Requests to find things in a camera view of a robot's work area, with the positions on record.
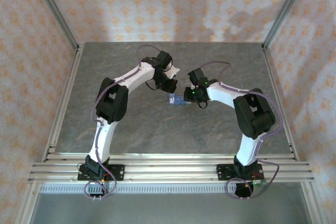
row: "black mounting plate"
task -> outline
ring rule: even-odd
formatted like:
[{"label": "black mounting plate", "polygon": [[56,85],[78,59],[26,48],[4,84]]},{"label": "black mounting plate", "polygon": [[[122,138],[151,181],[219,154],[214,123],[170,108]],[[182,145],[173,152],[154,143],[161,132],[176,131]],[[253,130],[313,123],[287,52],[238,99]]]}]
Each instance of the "black mounting plate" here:
[{"label": "black mounting plate", "polygon": [[[115,165],[115,164],[109,164],[106,165],[106,168],[116,177],[117,181],[123,181],[124,180],[124,174],[125,174],[125,165]],[[80,165],[78,172],[78,181],[94,181],[99,180],[99,178],[94,177],[89,170],[86,169],[85,164]]]},{"label": "black mounting plate", "polygon": [[[237,178],[234,171],[234,164],[219,164],[216,167],[218,180],[229,180],[231,178]],[[253,170],[249,173],[245,173],[243,176],[239,176],[244,180],[264,180],[264,171],[260,164],[257,164]]]}]

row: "gray marble surface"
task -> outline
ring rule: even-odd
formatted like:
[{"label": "gray marble surface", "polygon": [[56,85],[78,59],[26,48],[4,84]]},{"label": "gray marble surface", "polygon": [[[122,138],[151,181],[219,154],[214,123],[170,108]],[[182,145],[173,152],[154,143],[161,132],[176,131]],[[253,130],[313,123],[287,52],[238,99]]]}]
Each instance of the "gray marble surface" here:
[{"label": "gray marble surface", "polygon": [[[90,111],[101,81],[123,75],[137,65],[136,49],[141,42],[86,43],[57,142],[56,152],[88,153],[93,144],[96,125]],[[172,43],[153,42],[173,57],[177,74],[175,94],[183,95],[190,86],[187,73],[214,60],[232,66],[221,80],[234,87],[258,87],[275,98],[260,44],[252,43]],[[152,48],[141,49],[141,58],[156,57]],[[217,78],[223,65],[204,67],[209,78]],[[111,153],[223,153],[238,151],[242,134],[235,111],[219,102],[210,102],[205,110],[197,104],[170,105],[169,94],[152,91],[145,84],[129,96],[126,116],[118,124]],[[290,153],[284,130],[267,139],[260,153]]]}]

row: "patterned wallpaper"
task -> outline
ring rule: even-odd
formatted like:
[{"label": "patterned wallpaper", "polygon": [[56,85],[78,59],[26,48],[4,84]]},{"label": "patterned wallpaper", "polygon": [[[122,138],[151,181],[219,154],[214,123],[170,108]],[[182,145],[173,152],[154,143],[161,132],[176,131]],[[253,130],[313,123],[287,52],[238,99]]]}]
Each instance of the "patterned wallpaper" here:
[{"label": "patterned wallpaper", "polygon": [[271,45],[296,147],[336,223],[336,0],[297,0]]},{"label": "patterned wallpaper", "polygon": [[284,0],[55,0],[76,41],[260,41]]},{"label": "patterned wallpaper", "polygon": [[73,56],[44,0],[0,0],[0,216],[13,223]]}]

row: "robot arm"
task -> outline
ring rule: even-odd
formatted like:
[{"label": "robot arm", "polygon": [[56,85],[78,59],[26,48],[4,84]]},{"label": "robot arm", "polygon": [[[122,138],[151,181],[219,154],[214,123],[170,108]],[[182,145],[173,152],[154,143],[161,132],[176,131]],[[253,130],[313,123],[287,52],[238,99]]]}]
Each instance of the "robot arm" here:
[{"label": "robot arm", "polygon": [[244,170],[256,165],[256,154],[260,147],[260,138],[269,132],[275,124],[275,116],[266,99],[246,93],[238,93],[222,88],[218,81],[208,80],[200,68],[188,74],[191,88],[184,91],[184,100],[197,102],[219,101],[229,105],[236,111],[238,125],[243,133],[240,148],[235,156],[237,176]]},{"label": "robot arm", "polygon": [[138,67],[130,72],[115,78],[105,78],[101,84],[98,96],[103,90],[113,84],[100,99],[96,107],[98,120],[103,122],[103,127],[99,132],[100,123],[97,124],[96,135],[89,155],[85,159],[85,164],[81,166],[82,173],[87,173],[92,179],[102,179],[104,170],[98,164],[96,155],[96,140],[98,141],[98,155],[103,164],[107,164],[110,154],[110,145],[114,130],[118,122],[124,117],[127,111],[128,95],[142,83],[153,79],[155,86],[168,93],[174,93],[177,80],[173,77],[179,71],[172,65],[172,57],[164,51],[161,51],[156,58],[146,57],[142,59],[140,70]]}]

